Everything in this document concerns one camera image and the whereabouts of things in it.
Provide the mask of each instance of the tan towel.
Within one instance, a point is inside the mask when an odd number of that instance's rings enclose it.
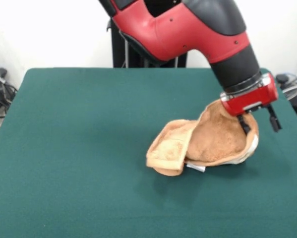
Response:
[[[220,100],[209,104],[198,120],[173,120],[148,149],[146,165],[163,175],[177,176],[184,164],[195,168],[242,163],[254,153],[259,136],[252,114],[243,117],[251,128],[247,135]]]

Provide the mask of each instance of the black stand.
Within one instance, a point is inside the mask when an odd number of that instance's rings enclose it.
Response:
[[[169,10],[180,3],[180,0],[145,0],[147,9],[152,16],[157,17],[163,12]],[[110,21],[112,50],[113,50],[113,67],[114,68],[144,68],[155,67],[150,64],[145,58],[138,54],[119,34],[119,29]],[[160,67],[186,67],[187,53],[175,59],[168,61]]]

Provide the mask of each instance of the towel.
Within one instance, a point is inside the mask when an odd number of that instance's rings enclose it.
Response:
[[[210,166],[243,163],[258,146],[259,129],[251,113],[242,116],[250,127],[247,134],[220,100],[210,103],[198,120],[170,121],[149,147],[146,166],[178,176],[185,164],[204,172]]]

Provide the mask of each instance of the folded towel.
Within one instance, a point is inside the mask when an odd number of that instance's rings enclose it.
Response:
[[[250,132],[245,134],[237,117],[220,100],[209,104],[198,120],[173,120],[149,147],[146,166],[166,176],[178,176],[184,164],[204,171],[209,166],[240,164],[257,148],[259,130],[252,114],[244,114]]]

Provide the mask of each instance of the green table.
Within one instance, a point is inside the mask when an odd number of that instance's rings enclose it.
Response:
[[[255,113],[246,163],[165,177],[145,166],[163,126],[196,119],[209,69],[28,71],[0,130],[0,238],[297,238],[297,117]]]

